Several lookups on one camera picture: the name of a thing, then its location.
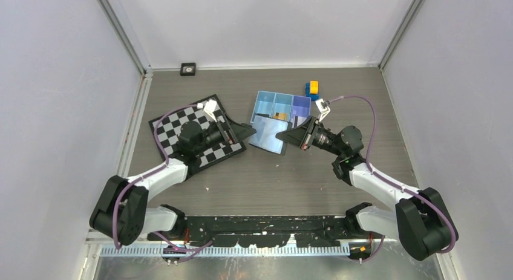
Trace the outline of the silver black striped credit card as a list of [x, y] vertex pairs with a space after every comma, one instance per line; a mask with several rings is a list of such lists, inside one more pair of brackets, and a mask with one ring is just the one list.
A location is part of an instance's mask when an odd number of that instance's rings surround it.
[[293, 118], [292, 118], [293, 127], [294, 127], [294, 128], [296, 128], [296, 127], [300, 126], [300, 125], [301, 125], [301, 124], [303, 124], [307, 119], [308, 119], [308, 117], [303, 117], [303, 116], [293, 116]]

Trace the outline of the tan grey striped credit card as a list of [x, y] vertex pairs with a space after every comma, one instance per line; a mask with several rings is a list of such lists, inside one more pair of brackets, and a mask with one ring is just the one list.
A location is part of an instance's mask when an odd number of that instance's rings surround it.
[[275, 117], [279, 120], [287, 120], [287, 115], [285, 113], [277, 113]]

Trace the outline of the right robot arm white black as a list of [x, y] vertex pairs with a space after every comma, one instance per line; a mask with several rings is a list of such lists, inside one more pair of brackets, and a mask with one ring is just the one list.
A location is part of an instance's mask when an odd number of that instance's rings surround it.
[[414, 259], [422, 261], [435, 253], [451, 251], [459, 238], [441, 194], [428, 187], [418, 189], [380, 173], [361, 155], [362, 134], [347, 126], [337, 134], [316, 118], [276, 134], [277, 139], [307, 150], [312, 146], [336, 156], [336, 178], [375, 197], [388, 209], [359, 204], [345, 213], [346, 232], [360, 238], [367, 232], [398, 240]]

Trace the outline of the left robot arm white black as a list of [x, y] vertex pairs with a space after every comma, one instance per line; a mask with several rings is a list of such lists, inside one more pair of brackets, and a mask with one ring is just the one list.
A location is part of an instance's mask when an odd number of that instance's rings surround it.
[[221, 115], [204, 129], [198, 122], [182, 124], [177, 152], [142, 175], [110, 177], [91, 213], [92, 229], [110, 237], [117, 248], [132, 244], [141, 234], [153, 233], [178, 240], [187, 229], [185, 213], [168, 204], [149, 208], [148, 202], [167, 188], [199, 172], [200, 155], [220, 143], [232, 145], [254, 135], [256, 130]]

